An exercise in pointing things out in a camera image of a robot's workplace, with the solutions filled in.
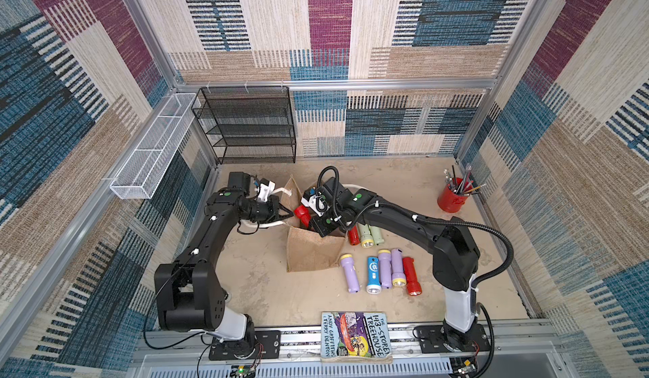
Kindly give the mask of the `light green flashlight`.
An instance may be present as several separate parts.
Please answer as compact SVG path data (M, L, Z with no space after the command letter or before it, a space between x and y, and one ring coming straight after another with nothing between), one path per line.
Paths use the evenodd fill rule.
M358 224L358 234L363 248L370 248L375 244L375 240L368 225Z
M376 246L381 246L385 244L385 238L380 228L375 226L370 226L369 230Z

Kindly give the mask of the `red pencil cup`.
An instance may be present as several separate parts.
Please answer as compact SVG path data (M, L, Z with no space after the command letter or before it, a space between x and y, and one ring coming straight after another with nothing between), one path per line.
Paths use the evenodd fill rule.
M454 182L448 182L441 194L437 198L437 204L440 209L448 213L459 212L468 199L468 194L458 192L457 188L463 182L463 178L456 177Z

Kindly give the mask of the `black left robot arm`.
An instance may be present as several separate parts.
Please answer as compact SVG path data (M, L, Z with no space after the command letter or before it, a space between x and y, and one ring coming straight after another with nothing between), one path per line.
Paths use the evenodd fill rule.
M257 232L263 225L292 217L274 191L270 180L232 172L226 187L207 199L199 229L186 249L155 270L155 308L161 329L201 331L225 343L255 345L254 323L227 307L216 265L229 234L243 221L252 223Z

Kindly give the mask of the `burlap tote bag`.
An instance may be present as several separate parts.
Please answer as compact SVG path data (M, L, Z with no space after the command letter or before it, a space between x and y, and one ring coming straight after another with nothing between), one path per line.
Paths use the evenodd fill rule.
M336 229L322 237L312 229L305 229L295 216L288 220L262 223L260 230L287 231L286 257L289 273L337 268L349 242L347 232Z

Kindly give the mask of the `white mesh wall basket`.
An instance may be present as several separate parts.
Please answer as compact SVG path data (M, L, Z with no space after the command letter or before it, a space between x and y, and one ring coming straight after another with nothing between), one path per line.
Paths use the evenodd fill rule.
M172 163L193 120L194 94L167 99L110 185L121 200L151 199Z

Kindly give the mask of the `treehouse storey book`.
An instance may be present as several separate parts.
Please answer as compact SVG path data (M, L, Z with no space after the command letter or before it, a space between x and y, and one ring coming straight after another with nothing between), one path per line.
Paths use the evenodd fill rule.
M383 312L323 312L320 327L322 361L392 362L389 327Z

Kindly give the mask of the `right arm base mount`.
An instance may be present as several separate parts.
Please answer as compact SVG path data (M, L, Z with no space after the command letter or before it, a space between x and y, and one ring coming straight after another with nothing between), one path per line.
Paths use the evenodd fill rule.
M423 354L472 353L490 351L490 335L482 324L474 322L467 332L459 332L445 323L422 325L412 331Z

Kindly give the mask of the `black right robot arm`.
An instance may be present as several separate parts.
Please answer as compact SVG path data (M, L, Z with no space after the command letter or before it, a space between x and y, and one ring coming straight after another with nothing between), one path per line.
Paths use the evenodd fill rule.
M341 230L355 224L385 229L422 247L433 260L434 279L444 287L444 345L460 351L472 344L477 324L475 279L479 249L458 218L436 219L388 202L374 192L350 192L335 177L315 187L315 204L327 226Z

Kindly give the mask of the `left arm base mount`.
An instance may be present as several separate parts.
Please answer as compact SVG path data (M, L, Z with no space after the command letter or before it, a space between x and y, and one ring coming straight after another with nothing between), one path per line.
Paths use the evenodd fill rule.
M281 338L280 330L256 330L255 333L247 333L244 339L238 341L221 341L214 338L208 358L210 361L252 361L258 357L262 360L278 359Z

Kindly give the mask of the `purple flashlight lower row left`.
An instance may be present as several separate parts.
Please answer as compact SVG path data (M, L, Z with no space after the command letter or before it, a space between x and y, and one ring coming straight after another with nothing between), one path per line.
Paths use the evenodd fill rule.
M347 291L356 294L360 291L360 283L355 268L355 261L352 254L343 254L340 257L340 265L345 273Z

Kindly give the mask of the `blue flashlight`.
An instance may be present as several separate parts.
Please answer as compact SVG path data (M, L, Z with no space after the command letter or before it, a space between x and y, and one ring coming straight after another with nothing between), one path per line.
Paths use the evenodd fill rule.
M366 291L371 295L378 295L381 290L380 283L380 262L376 256L369 256L367 259L368 283Z

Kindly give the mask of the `red flashlight row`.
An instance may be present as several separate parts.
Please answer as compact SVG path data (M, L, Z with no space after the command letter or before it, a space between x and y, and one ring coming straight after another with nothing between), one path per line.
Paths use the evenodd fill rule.
M358 246L360 241L360 236L358 234L358 229L356 226L351 227L347 232L347 238L351 246Z
M410 296L419 296L422 293L421 284L418 281L414 259L406 256L402 259L404 273L407 280L407 292Z
M311 221L309 209L301 204L293 211L293 213L295 217L299 219L302 226L304 226L305 229L308 229Z

